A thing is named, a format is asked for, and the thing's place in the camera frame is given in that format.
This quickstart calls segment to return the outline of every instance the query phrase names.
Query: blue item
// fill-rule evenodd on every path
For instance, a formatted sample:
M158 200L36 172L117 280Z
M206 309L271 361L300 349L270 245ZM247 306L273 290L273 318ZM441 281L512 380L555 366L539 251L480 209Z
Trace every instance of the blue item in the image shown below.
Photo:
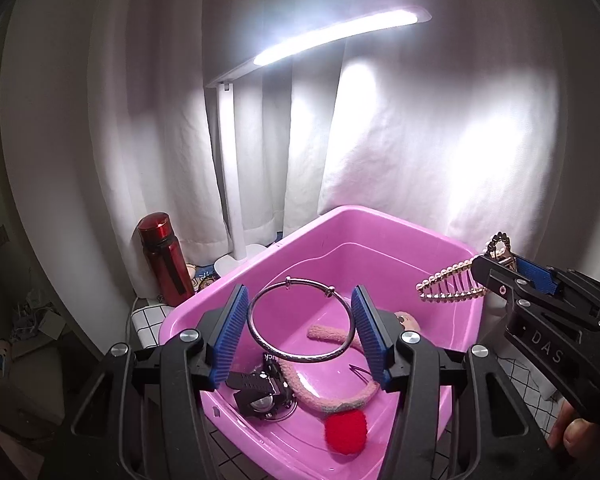
M544 292L545 294L555 294L558 286L554 283L554 280L552 280L551 273L548 270L532 264L524 258L520 258L520 256L516 257L516 266L520 274L526 279L534 282L536 290Z
M249 291L236 285L225 306L205 312L197 329L206 342L206 363L211 366L209 380L216 388L229 376L240 334L247 322Z
M351 293L351 309L356 320L356 330L362 348L365 351L366 362L374 381L384 390L389 381L386 370L387 353L393 343L382 322L378 324L378 311L369 298L364 286L359 285Z

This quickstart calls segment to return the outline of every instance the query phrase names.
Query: desk lamp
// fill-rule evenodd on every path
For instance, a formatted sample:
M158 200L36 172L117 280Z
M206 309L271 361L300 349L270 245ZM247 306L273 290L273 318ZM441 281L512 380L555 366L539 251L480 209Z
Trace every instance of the desk lamp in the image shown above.
M252 258L265 249L264 246L259 244L245 245L244 243L240 186L238 184L238 161L235 148L233 81L261 66L274 63L315 46L373 30L428 22L430 19L431 15L422 7L409 6L375 12L345 22L335 23L328 27L311 30L265 49L257 56L219 75L206 85L207 88L216 88L218 96L218 131L222 174L226 193L228 227L234 242L233 252L222 256L214 264L214 269L219 276L226 275L248 258Z

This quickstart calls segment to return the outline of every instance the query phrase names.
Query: human hand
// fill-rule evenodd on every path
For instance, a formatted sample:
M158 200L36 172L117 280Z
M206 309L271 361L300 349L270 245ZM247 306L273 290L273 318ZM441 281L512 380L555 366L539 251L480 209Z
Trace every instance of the human hand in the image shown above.
M566 400L549 434L547 443L551 449L564 443L567 452L574 458L583 458L600 443L600 426L580 418Z

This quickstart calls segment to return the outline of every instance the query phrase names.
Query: lamp light bar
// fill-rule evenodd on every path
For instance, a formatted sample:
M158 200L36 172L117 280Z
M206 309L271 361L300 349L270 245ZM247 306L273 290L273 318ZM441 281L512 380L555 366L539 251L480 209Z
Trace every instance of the lamp light bar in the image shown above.
M330 41L341 40L349 36L356 36L373 30L383 28L400 27L402 25L411 25L412 23L428 22L431 15L422 7L409 6L403 9L385 10L368 14L339 22L328 27L318 28L304 34L299 34L282 41L281 43L267 48L256 57L253 57L244 63L224 72L218 77L206 83L207 88L214 88L218 83L229 83L247 75L259 67L268 65L280 59L283 59L303 50L313 48L314 46L329 43Z
M308 50L314 46L329 43L330 41L341 40L342 38L356 36L373 30L381 30L382 28L411 25L417 21L418 17L414 12L398 9L363 16L362 18L356 18L348 22L335 23L329 27L312 30L269 47L258 54L254 58L253 63L258 66L268 65L284 57L292 56L303 50Z

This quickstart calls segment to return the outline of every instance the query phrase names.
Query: pink headband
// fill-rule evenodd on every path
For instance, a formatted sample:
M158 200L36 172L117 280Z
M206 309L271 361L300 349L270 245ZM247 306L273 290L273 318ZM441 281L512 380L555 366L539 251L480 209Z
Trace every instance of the pink headband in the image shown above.
M395 315L398 317L405 330L415 330L417 332L420 330L418 322L413 319L413 316L410 316L410 314L407 314L406 312L396 312ZM347 338L347 331L339 328L332 328L330 326L312 325L309 327L309 330L307 330L306 336L309 339L342 344ZM362 344L360 343L357 334L351 343L351 347L363 352ZM323 399L321 397L316 397L304 387L293 363L280 360L280 368L282 368L282 373L285 376L286 382L296 394L298 401L319 412L336 413L361 408L376 394L380 387L378 383L370 380L366 386L353 397L349 397L348 399Z

